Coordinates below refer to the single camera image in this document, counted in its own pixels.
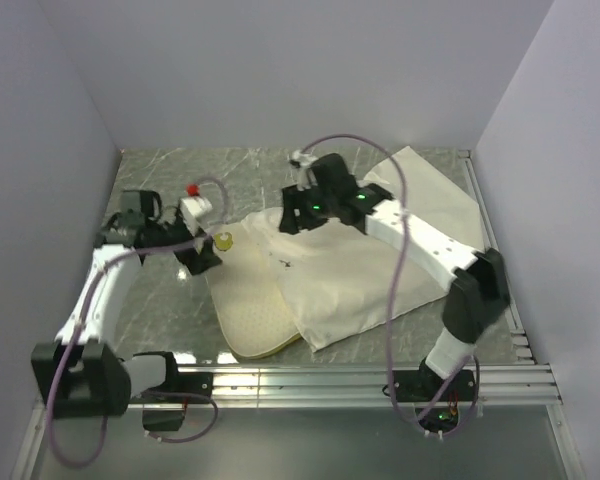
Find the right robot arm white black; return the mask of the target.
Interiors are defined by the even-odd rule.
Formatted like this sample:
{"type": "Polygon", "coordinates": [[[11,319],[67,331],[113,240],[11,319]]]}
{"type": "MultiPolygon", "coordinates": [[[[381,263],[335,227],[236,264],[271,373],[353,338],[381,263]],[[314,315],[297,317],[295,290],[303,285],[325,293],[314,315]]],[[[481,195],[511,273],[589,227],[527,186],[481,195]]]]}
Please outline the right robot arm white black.
{"type": "Polygon", "coordinates": [[[394,247],[400,264],[411,259],[446,291],[443,330],[420,368],[424,394],[445,398],[477,341],[510,306],[503,256],[492,247],[479,251],[463,244],[408,213],[404,194],[360,185],[339,154],[295,151],[289,162],[298,181],[282,190],[280,232],[295,235],[336,219],[394,247]]]}

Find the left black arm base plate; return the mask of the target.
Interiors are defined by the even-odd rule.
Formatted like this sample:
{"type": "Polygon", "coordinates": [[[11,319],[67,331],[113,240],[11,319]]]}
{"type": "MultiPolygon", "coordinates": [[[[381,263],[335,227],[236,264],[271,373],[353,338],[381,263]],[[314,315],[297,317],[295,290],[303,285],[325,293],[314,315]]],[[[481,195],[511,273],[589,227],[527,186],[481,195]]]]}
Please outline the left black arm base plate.
{"type": "Polygon", "coordinates": [[[163,403],[205,404],[211,398],[213,382],[211,372],[178,372],[163,384],[143,392],[141,397],[163,403]]]}

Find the cream satin pillowcase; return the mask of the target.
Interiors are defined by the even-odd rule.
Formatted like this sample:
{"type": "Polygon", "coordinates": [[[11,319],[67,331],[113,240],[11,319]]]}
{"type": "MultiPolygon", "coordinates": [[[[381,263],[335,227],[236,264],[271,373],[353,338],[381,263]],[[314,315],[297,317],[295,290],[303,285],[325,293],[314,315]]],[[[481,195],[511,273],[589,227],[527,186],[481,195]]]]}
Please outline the cream satin pillowcase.
{"type": "MultiPolygon", "coordinates": [[[[399,172],[407,180],[412,214],[483,249],[478,203],[412,148],[378,163],[362,180],[398,195],[399,172]]],[[[398,250],[337,220],[313,231],[283,234],[278,230],[281,213],[281,208],[254,212],[241,224],[265,258],[309,348],[319,351],[384,324],[398,250]]]]}

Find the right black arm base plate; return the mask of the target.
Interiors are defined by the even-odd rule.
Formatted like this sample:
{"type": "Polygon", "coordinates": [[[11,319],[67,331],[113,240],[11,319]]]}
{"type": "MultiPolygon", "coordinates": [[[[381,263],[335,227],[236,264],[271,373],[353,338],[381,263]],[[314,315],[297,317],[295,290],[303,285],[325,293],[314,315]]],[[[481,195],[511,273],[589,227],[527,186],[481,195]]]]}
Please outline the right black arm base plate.
{"type": "MultiPolygon", "coordinates": [[[[427,368],[394,370],[394,389],[399,403],[431,401],[443,386],[444,380],[427,368]]],[[[471,402],[476,398],[480,381],[469,369],[457,373],[442,390],[438,402],[471,402]]]]}

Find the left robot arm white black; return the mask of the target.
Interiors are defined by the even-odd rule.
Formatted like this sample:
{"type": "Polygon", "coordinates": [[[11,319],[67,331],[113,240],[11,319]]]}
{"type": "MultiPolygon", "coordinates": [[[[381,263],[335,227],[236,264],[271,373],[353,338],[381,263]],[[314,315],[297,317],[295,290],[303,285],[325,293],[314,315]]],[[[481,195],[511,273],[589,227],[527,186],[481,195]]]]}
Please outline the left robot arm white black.
{"type": "Polygon", "coordinates": [[[144,393],[159,402],[179,395],[182,379],[173,353],[143,352],[124,361],[112,342],[124,301],[148,257],[172,254],[192,275],[220,265],[213,240],[200,225],[211,210],[197,185],[187,187],[171,221],[162,218],[158,192],[122,192],[117,211],[96,234],[72,313],[54,340],[36,344],[31,354],[52,418],[117,417],[144,393]]]}

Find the aluminium right side rail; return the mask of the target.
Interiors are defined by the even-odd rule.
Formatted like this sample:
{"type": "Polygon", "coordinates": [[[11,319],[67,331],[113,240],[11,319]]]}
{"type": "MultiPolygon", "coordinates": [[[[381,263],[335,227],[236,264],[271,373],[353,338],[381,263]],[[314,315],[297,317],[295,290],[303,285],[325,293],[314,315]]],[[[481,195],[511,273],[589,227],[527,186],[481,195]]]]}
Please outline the aluminium right side rail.
{"type": "MultiPolygon", "coordinates": [[[[487,206],[483,198],[477,175],[472,163],[471,151],[461,150],[459,152],[459,162],[465,177],[466,185],[470,196],[477,202],[481,215],[482,231],[485,245],[490,249],[499,251],[496,236],[492,228],[492,224],[488,215],[487,206]]],[[[509,329],[511,342],[513,345],[514,354],[516,356],[515,363],[521,365],[533,365],[537,361],[531,350],[531,345],[526,333],[526,330],[521,322],[515,300],[511,293],[510,284],[507,278],[506,267],[504,261],[500,261],[499,273],[497,274],[498,281],[504,285],[508,306],[503,314],[506,324],[509,329]]]]}

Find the cream quilted pillow yellow edge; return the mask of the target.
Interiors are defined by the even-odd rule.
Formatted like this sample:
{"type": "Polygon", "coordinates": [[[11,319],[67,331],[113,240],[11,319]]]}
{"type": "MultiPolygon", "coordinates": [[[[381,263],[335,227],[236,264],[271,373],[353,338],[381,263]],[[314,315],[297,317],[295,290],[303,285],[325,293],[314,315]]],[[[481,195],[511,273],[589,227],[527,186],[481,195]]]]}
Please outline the cream quilted pillow yellow edge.
{"type": "Polygon", "coordinates": [[[295,317],[256,243],[239,223],[214,237],[221,264],[205,274],[222,335],[234,356],[259,360],[301,339],[295,317]]]}

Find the aluminium front mounting rail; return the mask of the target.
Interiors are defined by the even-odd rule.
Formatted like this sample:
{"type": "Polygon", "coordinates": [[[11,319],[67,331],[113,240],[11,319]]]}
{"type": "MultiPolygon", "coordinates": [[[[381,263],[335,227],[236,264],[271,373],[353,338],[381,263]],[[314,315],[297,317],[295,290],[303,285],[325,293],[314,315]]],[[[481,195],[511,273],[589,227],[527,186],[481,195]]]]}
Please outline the aluminium front mounting rail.
{"type": "MultiPolygon", "coordinates": [[[[469,365],[479,378],[476,398],[471,402],[438,402],[438,394],[425,403],[399,403],[394,389],[393,373],[379,366],[314,366],[314,367],[240,367],[238,365],[186,365],[178,372],[201,371],[214,375],[212,395],[220,407],[247,408],[359,408],[401,407],[424,409],[475,405],[555,405],[561,395],[551,369],[542,365],[482,366],[469,365]]],[[[182,403],[163,403],[132,399],[128,408],[152,406],[165,408],[182,403]]]]}

